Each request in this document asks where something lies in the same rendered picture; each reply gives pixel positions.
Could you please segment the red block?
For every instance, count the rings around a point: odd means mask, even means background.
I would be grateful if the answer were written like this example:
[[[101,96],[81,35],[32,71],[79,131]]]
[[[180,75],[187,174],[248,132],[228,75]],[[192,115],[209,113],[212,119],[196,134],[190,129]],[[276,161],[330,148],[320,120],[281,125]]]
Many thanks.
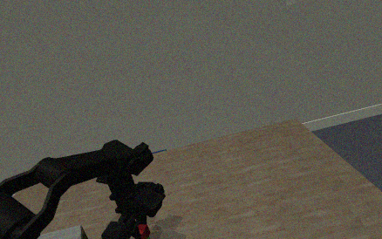
[[[140,224],[138,226],[138,228],[139,228],[139,231],[140,231],[141,239],[147,239],[149,237],[149,235],[150,235],[150,230],[149,230],[148,226],[145,225],[145,224]]]

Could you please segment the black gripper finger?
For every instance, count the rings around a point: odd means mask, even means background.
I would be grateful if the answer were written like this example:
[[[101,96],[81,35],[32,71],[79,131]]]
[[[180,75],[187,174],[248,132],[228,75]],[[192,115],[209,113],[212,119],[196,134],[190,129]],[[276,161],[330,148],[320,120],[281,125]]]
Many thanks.
[[[134,218],[137,222],[140,222],[140,224],[147,225],[147,215],[145,215],[144,213],[138,211]]]
[[[139,225],[140,225],[140,222],[136,222],[135,226],[133,227],[132,237],[134,237],[135,239],[141,239],[140,231],[138,228]]]

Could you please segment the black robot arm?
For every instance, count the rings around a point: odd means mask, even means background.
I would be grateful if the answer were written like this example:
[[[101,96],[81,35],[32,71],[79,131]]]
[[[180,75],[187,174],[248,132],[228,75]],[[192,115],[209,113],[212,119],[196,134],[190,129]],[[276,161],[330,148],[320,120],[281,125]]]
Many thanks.
[[[132,149],[118,140],[105,143],[97,151],[42,159],[32,169],[0,182],[0,239],[38,239],[70,186],[97,177],[96,182],[108,184],[113,195],[122,195],[134,185],[132,174],[139,175],[152,161],[146,143]],[[12,196],[39,182],[49,191],[35,215]],[[131,194],[130,207],[154,217],[166,197],[164,192],[159,183],[149,189],[141,183],[139,191]]]

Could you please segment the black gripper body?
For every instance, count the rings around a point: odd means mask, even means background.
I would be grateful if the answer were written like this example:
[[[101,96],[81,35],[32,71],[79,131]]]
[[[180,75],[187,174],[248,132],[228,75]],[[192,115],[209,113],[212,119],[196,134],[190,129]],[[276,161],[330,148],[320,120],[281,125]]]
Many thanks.
[[[135,194],[140,189],[140,184],[144,183],[144,186],[149,189],[154,187],[156,184],[153,182],[138,182],[134,183],[133,187],[122,195],[109,196],[111,201],[115,201],[117,208],[115,209],[116,214],[121,214],[118,222],[110,222],[106,227],[105,231],[102,233],[102,239],[130,239],[133,234],[133,227],[136,224],[134,216],[139,210],[132,210],[130,207],[130,201],[132,200],[131,194]]]

